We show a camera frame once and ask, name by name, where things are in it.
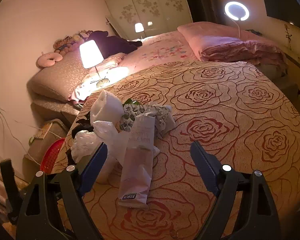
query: rose patterned bedspread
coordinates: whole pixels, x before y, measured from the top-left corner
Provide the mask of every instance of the rose patterned bedspread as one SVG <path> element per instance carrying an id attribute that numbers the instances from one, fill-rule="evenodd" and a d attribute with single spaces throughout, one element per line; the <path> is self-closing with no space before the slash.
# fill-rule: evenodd
<path id="1" fill-rule="evenodd" d="M 148 37 L 142 43 L 137 50 L 127 54 L 119 66 L 128 67 L 130 73 L 135 73 L 167 62 L 198 60 L 185 37 L 178 31 Z"/>
<path id="2" fill-rule="evenodd" d="M 123 102 L 133 98 L 171 105 L 176 128 L 155 141 L 161 152 L 153 161 L 148 210 L 118 206 L 119 166 L 107 185 L 95 183 L 84 196 L 105 239 L 194 238 L 214 202 L 189 153 L 194 140 L 237 171 L 261 170 L 281 221 L 295 210 L 300 201 L 300 115 L 255 66 L 172 62 L 141 70 L 106 89 Z M 99 94 L 90 96 L 79 117 L 89 111 Z M 72 143 L 69 132 L 54 172 L 66 167 L 65 152 Z M 238 208 L 236 201 L 226 233 L 233 228 Z M 62 204 L 59 209 L 70 227 Z"/>

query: snack wrapper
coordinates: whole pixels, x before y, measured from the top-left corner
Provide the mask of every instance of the snack wrapper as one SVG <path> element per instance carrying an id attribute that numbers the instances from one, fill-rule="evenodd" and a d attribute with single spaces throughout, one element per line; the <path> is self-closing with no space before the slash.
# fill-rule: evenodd
<path id="1" fill-rule="evenodd" d="M 119 205 L 147 208 L 152 179 L 155 113 L 139 114 L 130 130 L 119 187 Z"/>
<path id="2" fill-rule="evenodd" d="M 127 103 L 123 105 L 123 110 L 124 115 L 120 119 L 120 129 L 127 132 L 133 127 L 136 116 L 149 112 L 155 113 L 155 138 L 163 138 L 165 133 L 176 126 L 171 114 L 170 106 L 159 106 L 153 103 L 147 105 Z"/>

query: dark clothing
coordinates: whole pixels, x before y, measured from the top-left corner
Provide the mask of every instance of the dark clothing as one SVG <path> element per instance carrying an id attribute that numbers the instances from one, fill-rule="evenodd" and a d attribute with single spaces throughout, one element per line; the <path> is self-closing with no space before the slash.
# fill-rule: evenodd
<path id="1" fill-rule="evenodd" d="M 117 36 L 109 36 L 108 32 L 95 31 L 92 32 L 87 41 L 94 40 L 103 56 L 106 59 L 109 56 L 123 52 L 129 54 L 142 46 L 141 41 L 127 41 Z"/>

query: desk lamp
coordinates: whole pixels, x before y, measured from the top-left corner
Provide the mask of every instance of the desk lamp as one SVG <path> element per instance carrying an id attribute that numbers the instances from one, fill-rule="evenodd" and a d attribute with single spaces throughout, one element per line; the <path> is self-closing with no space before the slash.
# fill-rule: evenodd
<path id="1" fill-rule="evenodd" d="M 95 67 L 100 80 L 97 83 L 97 87 L 103 87 L 105 84 L 109 82 L 108 78 L 101 78 L 100 74 L 97 70 L 96 65 L 103 61 L 103 56 L 96 45 L 94 40 L 87 41 L 80 45 L 80 55 L 84 68 L 92 68 Z"/>
<path id="2" fill-rule="evenodd" d="M 141 33 L 143 32 L 145 29 L 143 28 L 142 23 L 136 23 L 134 26 L 136 33 Z"/>
<path id="3" fill-rule="evenodd" d="M 245 21 L 246 19 L 249 18 L 249 11 L 248 11 L 247 7 L 245 7 L 242 3 L 239 3 L 239 2 L 229 2 L 225 6 L 225 15 L 227 15 L 237 25 L 238 31 L 239 31 L 239 39 L 241 39 L 241 30 L 240 30 L 239 24 L 237 23 L 237 21 L 239 21 L 239 17 L 234 16 L 229 11 L 230 6 L 232 6 L 232 5 L 240 6 L 245 11 L 245 15 L 240 18 L 240 21 Z"/>

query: pink neck pillow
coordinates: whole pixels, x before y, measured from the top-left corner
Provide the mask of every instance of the pink neck pillow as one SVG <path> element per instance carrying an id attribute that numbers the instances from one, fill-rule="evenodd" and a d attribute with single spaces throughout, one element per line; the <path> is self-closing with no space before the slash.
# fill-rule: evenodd
<path id="1" fill-rule="evenodd" d="M 58 62 L 60 60 L 62 60 L 62 55 L 60 55 L 59 53 L 46 53 L 38 58 L 38 65 L 40 67 L 51 67 L 55 64 L 55 62 Z"/>

